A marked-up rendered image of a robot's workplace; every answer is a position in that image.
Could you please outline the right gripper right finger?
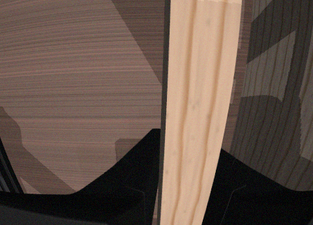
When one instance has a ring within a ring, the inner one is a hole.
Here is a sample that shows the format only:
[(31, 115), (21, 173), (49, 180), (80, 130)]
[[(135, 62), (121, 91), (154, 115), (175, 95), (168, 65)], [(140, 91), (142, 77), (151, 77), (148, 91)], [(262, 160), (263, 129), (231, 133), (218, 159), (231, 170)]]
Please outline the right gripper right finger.
[(313, 225), (313, 190), (286, 188), (221, 148), (202, 225)]

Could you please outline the wooden maze board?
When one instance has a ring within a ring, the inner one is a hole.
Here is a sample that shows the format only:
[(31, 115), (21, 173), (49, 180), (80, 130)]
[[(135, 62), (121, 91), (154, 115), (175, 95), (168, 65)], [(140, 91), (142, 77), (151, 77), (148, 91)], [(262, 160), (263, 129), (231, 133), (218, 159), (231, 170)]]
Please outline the wooden maze board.
[[(165, 0), (156, 225), (201, 225), (224, 136), (242, 0)], [(313, 190), (313, 0), (253, 0), (232, 156)]]

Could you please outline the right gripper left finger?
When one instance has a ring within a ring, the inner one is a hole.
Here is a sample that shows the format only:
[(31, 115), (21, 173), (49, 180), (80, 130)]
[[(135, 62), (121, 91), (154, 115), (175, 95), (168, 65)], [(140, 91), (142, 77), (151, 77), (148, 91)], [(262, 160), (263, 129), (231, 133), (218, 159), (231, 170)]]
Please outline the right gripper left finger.
[(108, 171), (72, 194), (0, 191), (0, 225), (152, 225), (160, 129), (153, 128)]

